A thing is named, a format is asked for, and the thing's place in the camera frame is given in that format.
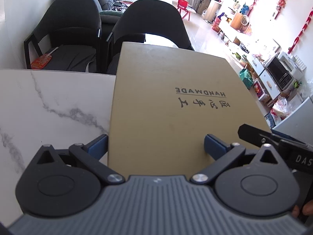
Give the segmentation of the right hand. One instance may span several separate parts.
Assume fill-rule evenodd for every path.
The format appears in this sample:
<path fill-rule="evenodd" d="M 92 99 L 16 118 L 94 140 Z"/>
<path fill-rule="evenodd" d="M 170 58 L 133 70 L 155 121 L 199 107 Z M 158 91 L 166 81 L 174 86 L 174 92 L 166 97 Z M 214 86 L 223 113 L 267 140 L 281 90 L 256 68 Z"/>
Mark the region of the right hand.
<path fill-rule="evenodd" d="M 310 200 L 308 203 L 306 203 L 302 209 L 300 209 L 299 206 L 295 205 L 292 210 L 292 216 L 299 219 L 303 223 L 305 223 L 309 219 L 309 216 L 312 216 L 312 214 L 313 200 Z"/>

